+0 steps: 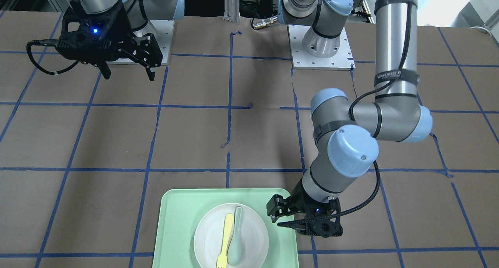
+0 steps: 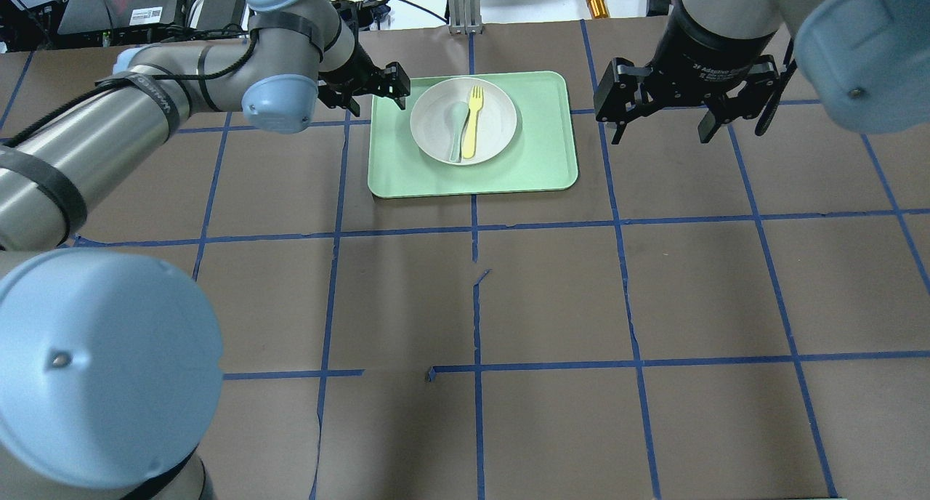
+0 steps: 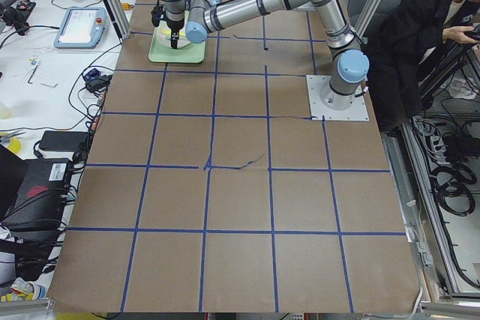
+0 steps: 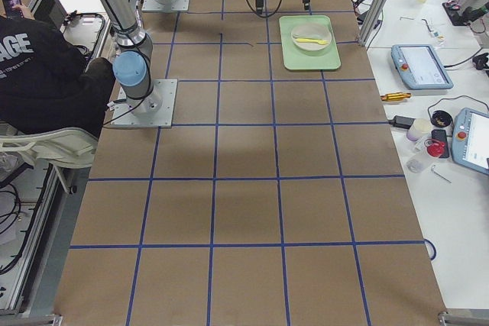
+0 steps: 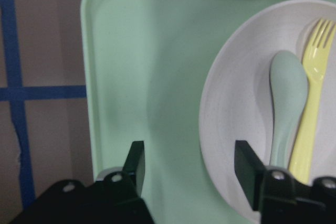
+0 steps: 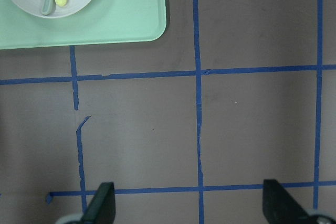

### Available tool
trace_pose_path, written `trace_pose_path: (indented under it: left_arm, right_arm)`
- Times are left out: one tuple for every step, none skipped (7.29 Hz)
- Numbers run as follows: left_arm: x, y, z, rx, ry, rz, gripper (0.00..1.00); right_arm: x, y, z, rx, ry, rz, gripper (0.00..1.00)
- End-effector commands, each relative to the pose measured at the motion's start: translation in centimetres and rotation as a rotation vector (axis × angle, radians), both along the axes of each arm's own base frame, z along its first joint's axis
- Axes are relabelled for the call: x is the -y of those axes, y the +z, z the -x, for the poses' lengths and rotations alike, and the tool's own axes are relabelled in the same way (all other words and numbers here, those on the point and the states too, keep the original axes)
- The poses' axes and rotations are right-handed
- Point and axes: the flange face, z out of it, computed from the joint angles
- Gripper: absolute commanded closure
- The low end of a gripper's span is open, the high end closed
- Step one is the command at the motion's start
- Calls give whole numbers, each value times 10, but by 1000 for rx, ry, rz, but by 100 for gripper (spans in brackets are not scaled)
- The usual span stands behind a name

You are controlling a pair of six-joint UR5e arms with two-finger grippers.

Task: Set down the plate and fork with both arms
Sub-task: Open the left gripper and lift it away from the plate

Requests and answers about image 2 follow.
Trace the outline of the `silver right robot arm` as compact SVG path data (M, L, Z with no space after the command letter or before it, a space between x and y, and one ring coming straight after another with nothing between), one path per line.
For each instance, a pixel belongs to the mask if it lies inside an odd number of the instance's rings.
M703 143L735 119L767 132L794 73L851 132L886 134L929 118L928 0L671 0L647 65L609 63L596 119L626 126L665 108L705 107Z

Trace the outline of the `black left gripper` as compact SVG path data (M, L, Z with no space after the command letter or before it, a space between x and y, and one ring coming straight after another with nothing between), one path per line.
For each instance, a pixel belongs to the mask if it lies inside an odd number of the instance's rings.
M318 87L318 99L330 109L348 110L353 117L361 116L356 97L388 98L405 110L411 92L409 75L401 63L390 62L379 68L360 45L355 45L339 68L319 72L319 79L323 83Z

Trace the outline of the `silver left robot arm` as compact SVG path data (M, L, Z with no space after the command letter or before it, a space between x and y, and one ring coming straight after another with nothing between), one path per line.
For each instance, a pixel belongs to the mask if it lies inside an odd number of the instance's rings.
M248 46L124 51L96 86L2 145L2 497L213 499L197 453L222 396L222 334L163 259L67 247L117 186L196 113L308 129L317 102L404 107L329 0L246 0Z

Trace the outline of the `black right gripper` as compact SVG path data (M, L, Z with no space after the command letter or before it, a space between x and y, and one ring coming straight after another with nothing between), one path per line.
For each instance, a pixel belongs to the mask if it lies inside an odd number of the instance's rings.
M707 145L733 119L754 119L769 105L780 72L764 50L775 33L768 28L754 39L731 39L677 7L648 63L611 60L595 89L595 116L614 123L612 145L619 145L628 123L639 117L704 105L708 110L697 134Z

